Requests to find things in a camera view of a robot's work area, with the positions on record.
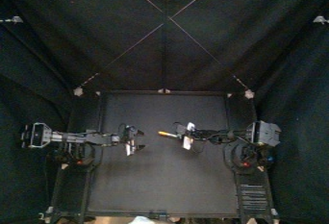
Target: black tent wall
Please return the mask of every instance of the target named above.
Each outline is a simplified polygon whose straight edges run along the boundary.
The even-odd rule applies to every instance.
[[[1,18],[16,13],[9,0],[0,10]],[[64,130],[72,98],[26,25],[0,25],[0,56],[0,223],[26,223],[49,205],[54,171],[46,151],[21,150],[18,130],[37,120]]]
[[[329,12],[327,4],[321,14]],[[310,24],[295,37],[263,87],[258,113],[282,127],[271,171],[275,203],[290,223],[326,223],[329,27]]]

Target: small object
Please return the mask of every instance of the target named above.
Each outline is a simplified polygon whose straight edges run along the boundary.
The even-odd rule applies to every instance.
[[[195,125],[191,122],[188,122],[185,130],[187,131],[194,131],[195,130]],[[188,136],[184,136],[183,137],[183,141],[181,141],[181,148],[185,149],[185,150],[189,150],[191,144],[192,144],[192,138],[188,137]]]
[[[323,25],[325,22],[329,23],[329,21],[323,18],[322,15],[318,15],[318,16],[314,18],[313,22],[314,22],[314,23],[319,22],[322,25]]]
[[[12,19],[12,22],[14,23],[22,23],[22,20],[18,16],[14,16],[13,19]]]
[[[271,209],[271,214],[272,215],[279,215],[275,209]]]
[[[17,24],[17,23],[22,23],[22,20],[18,16],[14,16],[12,19],[0,19],[0,23],[4,22],[14,22],[14,24]]]
[[[244,97],[247,98],[247,99],[251,99],[252,97],[254,97],[254,92],[248,89],[248,90],[246,90],[246,92],[244,92]]]
[[[74,92],[74,95],[80,97],[82,95],[82,88],[81,87],[74,88],[73,92]]]
[[[169,94],[171,90],[168,90],[165,88],[161,88],[161,89],[157,90],[157,93]]]
[[[172,134],[169,134],[169,133],[165,133],[165,132],[157,132],[157,134],[160,135],[160,136],[165,136],[165,137],[173,137],[173,138],[179,138],[179,136],[176,136],[176,135],[172,135]]]

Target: floor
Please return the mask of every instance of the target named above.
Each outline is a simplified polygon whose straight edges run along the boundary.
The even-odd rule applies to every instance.
[[[100,217],[99,216],[99,217],[96,217],[95,221],[84,222],[84,224],[128,224],[132,221],[133,221],[133,217],[107,217],[107,216]],[[70,222],[66,222],[66,220],[62,219],[61,222],[58,222],[58,224],[70,224]],[[256,223],[255,223],[254,219],[251,219],[247,224],[256,224]]]

